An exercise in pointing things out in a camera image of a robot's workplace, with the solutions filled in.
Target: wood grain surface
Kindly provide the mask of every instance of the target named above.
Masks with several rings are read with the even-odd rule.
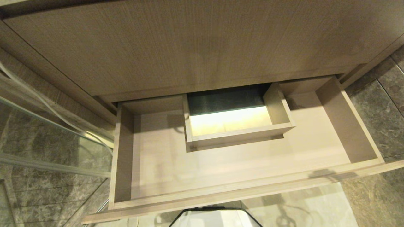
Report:
[[[345,73],[404,33],[403,11],[394,0],[113,1],[4,21],[89,94],[137,98]]]
[[[296,127],[283,139],[195,152],[187,152],[182,110],[141,115],[141,151],[133,157],[140,159],[140,190],[132,198],[350,163],[315,92],[292,99],[300,107],[291,110]]]

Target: gray marble tile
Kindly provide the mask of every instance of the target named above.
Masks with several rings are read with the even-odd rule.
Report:
[[[379,82],[396,104],[401,114],[404,114],[404,73],[398,66],[394,66],[379,78]]]
[[[345,91],[347,92],[348,96],[351,96],[356,92],[359,92],[366,85],[373,82],[375,79],[378,79],[379,77],[385,75],[390,70],[394,70],[394,66],[396,66],[396,63],[390,57],[386,58],[381,63],[379,63],[376,67],[371,69],[369,72],[367,72],[361,78],[359,78],[357,81],[355,81],[349,87],[347,87],[345,89]]]
[[[0,115],[0,137],[2,135],[2,132],[8,122],[8,118],[12,112],[12,107],[9,107],[3,103],[0,103],[0,110],[1,110],[1,115]]]
[[[400,155],[396,155],[396,156],[392,156],[392,157],[388,157],[388,158],[384,159],[385,162],[395,162],[395,161],[400,161],[400,160],[404,160],[404,154],[400,154]]]
[[[13,166],[0,164],[0,179],[10,178],[12,176]]]
[[[106,172],[111,170],[112,156],[104,146],[84,138],[79,139],[79,144],[78,167]]]
[[[17,109],[14,109],[10,114],[10,120],[8,122],[11,128],[15,129],[27,129],[29,127],[38,127],[46,125],[43,121],[36,119],[26,113],[23,113]]]
[[[11,166],[11,176],[13,178],[16,177],[29,177],[29,176],[40,176],[46,174],[52,174],[51,171],[46,170],[38,170],[33,168],[27,168],[23,166]]]
[[[401,70],[404,70],[404,45],[396,50],[391,55],[391,58],[398,64]]]
[[[377,80],[351,96],[384,158],[404,153],[404,118]]]
[[[12,178],[13,191],[29,191],[49,189],[88,183],[103,182],[104,177],[92,177],[78,174],[52,172],[44,175],[32,175],[28,177]]]
[[[17,227],[61,227],[65,224],[65,222],[66,222],[65,220],[62,220],[62,221],[18,223]]]
[[[14,216],[20,217],[23,223],[68,220],[83,204],[83,201],[24,206],[13,208]]]
[[[34,138],[38,131],[42,131],[42,128],[45,128],[46,125],[41,125],[41,126],[35,126],[35,127],[27,127],[27,128],[14,128],[10,126],[8,128],[8,135],[7,135],[7,140],[8,141],[20,141],[20,140],[26,140],[26,139],[31,139]]]
[[[404,226],[404,169],[342,182],[360,227]]]
[[[0,226],[14,226],[14,217],[4,181],[0,181]]]
[[[85,201],[100,185],[101,182],[15,192],[13,207]]]
[[[66,227],[81,226],[84,216],[95,213],[109,197],[110,179],[106,179],[88,200],[66,222]]]

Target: wooden drawer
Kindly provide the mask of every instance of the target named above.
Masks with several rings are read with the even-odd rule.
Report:
[[[275,86],[294,128],[276,139],[203,151],[189,150],[184,95],[120,103],[109,211],[83,223],[317,187],[404,166],[384,163],[335,77]]]
[[[289,106],[278,83],[272,83],[259,98],[263,100],[262,106],[192,116],[187,95],[183,95],[184,130],[189,149],[196,151],[278,139],[294,128]]]

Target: white cable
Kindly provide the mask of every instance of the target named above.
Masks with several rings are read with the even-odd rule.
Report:
[[[16,82],[18,85],[22,86],[23,88],[27,89],[27,90],[28,90],[29,92],[31,92],[32,94],[34,94],[39,100],[41,100],[41,101],[45,104],[46,107],[48,107],[48,108],[49,108],[57,117],[59,117],[62,121],[64,121],[66,124],[70,125],[72,128],[74,128],[74,129],[76,129],[76,130],[78,130],[78,131],[80,131],[80,132],[87,133],[87,134],[89,134],[90,136],[94,137],[94,138],[95,138],[96,140],[98,140],[102,145],[104,145],[104,147],[107,148],[107,150],[111,153],[111,155],[113,154],[111,148],[108,147],[108,145],[106,145],[98,136],[96,136],[96,135],[94,135],[94,134],[92,134],[92,133],[90,133],[90,132],[87,132],[87,131],[85,131],[85,130],[83,130],[83,129],[77,127],[77,126],[75,126],[74,124],[70,123],[67,119],[65,119],[65,118],[64,118],[63,116],[61,116],[58,112],[56,112],[56,110],[53,109],[53,108],[48,104],[48,102],[47,102],[44,98],[42,98],[42,96],[41,96],[39,93],[37,93],[36,91],[34,91],[33,89],[31,89],[28,85],[25,84],[25,82],[20,81],[20,79],[19,79],[14,73],[12,73],[11,71],[9,71],[9,70],[3,65],[3,63],[2,63],[1,61],[0,61],[0,68],[1,68],[1,70],[2,70],[9,78],[11,78],[14,82]]]

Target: open drawer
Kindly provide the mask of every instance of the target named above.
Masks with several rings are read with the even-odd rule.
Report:
[[[212,106],[228,106],[229,104],[220,102],[227,98],[230,99],[226,100],[227,102],[239,102],[238,105],[232,105],[238,108],[192,115],[189,108],[190,100],[187,95],[183,95],[185,137],[190,149],[201,150],[278,139],[295,126],[278,83],[272,83],[262,97],[259,94],[249,94],[251,92],[244,90],[234,91],[233,89],[232,92],[223,90],[225,89],[218,90],[219,95],[198,95],[198,99],[204,102],[196,101],[192,104],[197,107],[209,106],[206,100],[211,99]],[[262,105],[257,105],[257,102],[250,100],[251,98],[247,101],[252,102],[253,106],[242,105],[239,101],[242,97],[235,95],[234,92],[261,100]]]
[[[119,104],[111,221],[331,184],[385,164],[335,77],[280,82],[295,127],[277,139],[188,152],[184,95]]]

